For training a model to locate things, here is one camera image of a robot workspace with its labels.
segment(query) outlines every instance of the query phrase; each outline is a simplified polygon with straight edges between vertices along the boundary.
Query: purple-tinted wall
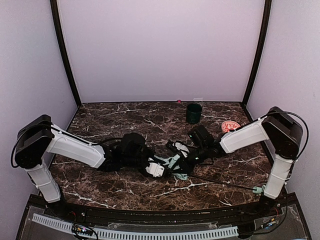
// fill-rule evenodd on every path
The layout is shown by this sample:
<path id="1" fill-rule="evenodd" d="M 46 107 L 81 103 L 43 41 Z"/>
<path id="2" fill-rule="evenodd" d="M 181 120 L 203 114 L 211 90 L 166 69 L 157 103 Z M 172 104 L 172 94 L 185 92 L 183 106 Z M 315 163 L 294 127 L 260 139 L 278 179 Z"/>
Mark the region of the purple-tinted wall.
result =
<path id="1" fill-rule="evenodd" d="M 313 239 L 320 239 L 320 1 L 273 1 L 265 47 L 248 109 L 272 106 L 301 115 L 310 140 L 288 189 L 296 192 Z"/>
<path id="2" fill-rule="evenodd" d="M 10 165 L 18 130 L 42 114 L 65 128 L 75 111 L 50 1 L 0 0 L 0 239 L 16 239 L 37 192 L 27 173 Z"/>
<path id="3" fill-rule="evenodd" d="M 83 102 L 241 101 L 263 0 L 62 0 Z"/>

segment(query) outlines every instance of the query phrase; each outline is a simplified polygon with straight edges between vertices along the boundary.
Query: small red object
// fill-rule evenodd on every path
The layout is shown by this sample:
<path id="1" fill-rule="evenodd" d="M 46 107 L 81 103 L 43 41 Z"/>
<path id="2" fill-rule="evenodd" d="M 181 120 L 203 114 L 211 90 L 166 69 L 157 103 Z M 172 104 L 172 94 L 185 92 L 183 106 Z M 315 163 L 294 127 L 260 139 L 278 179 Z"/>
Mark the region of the small red object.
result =
<path id="1" fill-rule="evenodd" d="M 240 127 L 240 124 L 235 121 L 224 121 L 221 125 L 222 132 L 227 133 L 230 130 L 235 130 Z"/>

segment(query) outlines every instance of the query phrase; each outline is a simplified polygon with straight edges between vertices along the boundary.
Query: marble tabletop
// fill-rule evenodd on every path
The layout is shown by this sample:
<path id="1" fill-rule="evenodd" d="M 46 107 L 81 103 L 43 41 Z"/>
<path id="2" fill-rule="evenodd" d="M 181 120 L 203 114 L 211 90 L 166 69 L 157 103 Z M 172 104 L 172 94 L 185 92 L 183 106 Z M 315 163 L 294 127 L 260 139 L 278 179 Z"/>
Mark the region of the marble tabletop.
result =
<path id="1" fill-rule="evenodd" d="M 239 103 L 201 102 L 204 125 L 213 137 L 222 133 L 221 124 L 233 120 L 243 125 L 248 119 Z M 188 102 L 87 103 L 80 107 L 68 131 L 92 142 L 143 135 L 156 155 L 171 157 L 168 140 L 191 144 L 186 123 Z M 197 166 L 194 174 L 246 187 L 261 186 L 268 180 L 271 165 L 259 143 Z M 194 177 L 153 179 L 137 170 L 122 168 L 102 172 L 81 162 L 57 155 L 50 171 L 66 200 L 86 206 L 142 211 L 174 211 L 219 208 L 259 200 L 250 190 L 215 184 Z"/>

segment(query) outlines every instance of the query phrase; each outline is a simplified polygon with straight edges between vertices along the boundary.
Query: light blue cloth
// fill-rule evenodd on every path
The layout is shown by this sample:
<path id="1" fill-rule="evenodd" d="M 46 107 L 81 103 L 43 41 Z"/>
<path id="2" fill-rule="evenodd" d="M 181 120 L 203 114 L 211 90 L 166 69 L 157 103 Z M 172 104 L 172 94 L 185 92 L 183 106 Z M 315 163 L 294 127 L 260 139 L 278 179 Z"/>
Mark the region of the light blue cloth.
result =
<path id="1" fill-rule="evenodd" d="M 163 158 L 163 157 L 159 157 L 159 156 L 154 156 L 156 159 L 159 159 L 161 161 L 164 161 L 165 163 L 163 164 L 164 166 L 167 166 L 168 168 L 172 168 L 173 165 L 176 163 L 176 161 L 180 158 L 179 154 L 172 156 L 172 157 L 168 157 L 168 158 Z M 173 170 L 178 170 L 180 168 L 179 165 L 175 166 L 175 168 Z M 176 176 L 178 179 L 184 180 L 186 181 L 188 178 L 188 174 L 186 173 L 172 173 L 172 175 Z"/>

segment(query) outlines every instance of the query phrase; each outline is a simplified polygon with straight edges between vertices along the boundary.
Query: white vent grille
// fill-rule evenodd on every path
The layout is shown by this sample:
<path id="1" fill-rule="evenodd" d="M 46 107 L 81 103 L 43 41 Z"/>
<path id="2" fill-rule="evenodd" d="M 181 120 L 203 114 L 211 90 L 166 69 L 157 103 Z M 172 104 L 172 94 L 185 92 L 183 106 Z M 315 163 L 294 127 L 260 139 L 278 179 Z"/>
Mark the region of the white vent grille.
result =
<path id="1" fill-rule="evenodd" d="M 32 221 L 64 233 L 72 234 L 72 223 L 69 222 L 36 213 L 33 214 Z M 115 231 L 98 227 L 95 227 L 94 230 L 98 234 L 100 240 L 215 240 L 236 237 L 239 235 L 237 231 L 238 227 L 236 226 L 206 231 L 173 233 Z"/>

